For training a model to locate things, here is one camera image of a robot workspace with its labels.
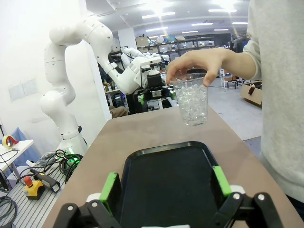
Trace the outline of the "person's right hand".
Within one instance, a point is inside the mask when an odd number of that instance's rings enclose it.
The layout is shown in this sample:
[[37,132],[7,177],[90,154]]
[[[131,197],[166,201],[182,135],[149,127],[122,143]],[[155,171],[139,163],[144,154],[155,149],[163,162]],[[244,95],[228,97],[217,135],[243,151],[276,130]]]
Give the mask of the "person's right hand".
[[206,70],[203,79],[204,86],[208,87],[217,77],[220,68],[229,61],[235,52],[224,48],[213,48],[206,50],[193,50],[169,63],[166,80],[167,83],[173,79],[187,74],[191,68]]

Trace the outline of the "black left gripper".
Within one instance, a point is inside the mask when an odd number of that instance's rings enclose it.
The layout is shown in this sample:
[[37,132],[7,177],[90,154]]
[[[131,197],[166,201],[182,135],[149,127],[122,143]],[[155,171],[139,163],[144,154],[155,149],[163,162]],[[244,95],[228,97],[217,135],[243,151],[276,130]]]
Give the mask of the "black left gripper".
[[165,85],[164,80],[160,74],[147,76],[147,87],[143,93],[138,95],[138,102],[144,105],[145,100],[155,100],[159,98],[171,97],[172,100],[176,100],[175,90]]

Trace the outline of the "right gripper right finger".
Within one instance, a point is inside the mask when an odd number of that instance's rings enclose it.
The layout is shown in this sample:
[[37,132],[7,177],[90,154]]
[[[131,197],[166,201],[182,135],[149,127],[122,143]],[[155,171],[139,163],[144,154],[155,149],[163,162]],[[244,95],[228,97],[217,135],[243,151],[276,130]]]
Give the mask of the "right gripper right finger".
[[282,228],[271,196],[260,192],[253,197],[233,192],[220,166],[213,166],[210,187],[217,212],[209,222],[211,228],[231,228],[235,221],[245,221],[249,228]]

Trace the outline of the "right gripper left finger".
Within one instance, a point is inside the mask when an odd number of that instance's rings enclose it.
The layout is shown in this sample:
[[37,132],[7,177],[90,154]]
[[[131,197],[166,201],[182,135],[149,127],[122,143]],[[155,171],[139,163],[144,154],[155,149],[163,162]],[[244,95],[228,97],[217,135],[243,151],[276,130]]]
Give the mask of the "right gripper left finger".
[[84,205],[64,204],[55,220],[55,228],[120,228],[115,215],[122,193],[117,172],[109,173],[100,193],[87,197]]

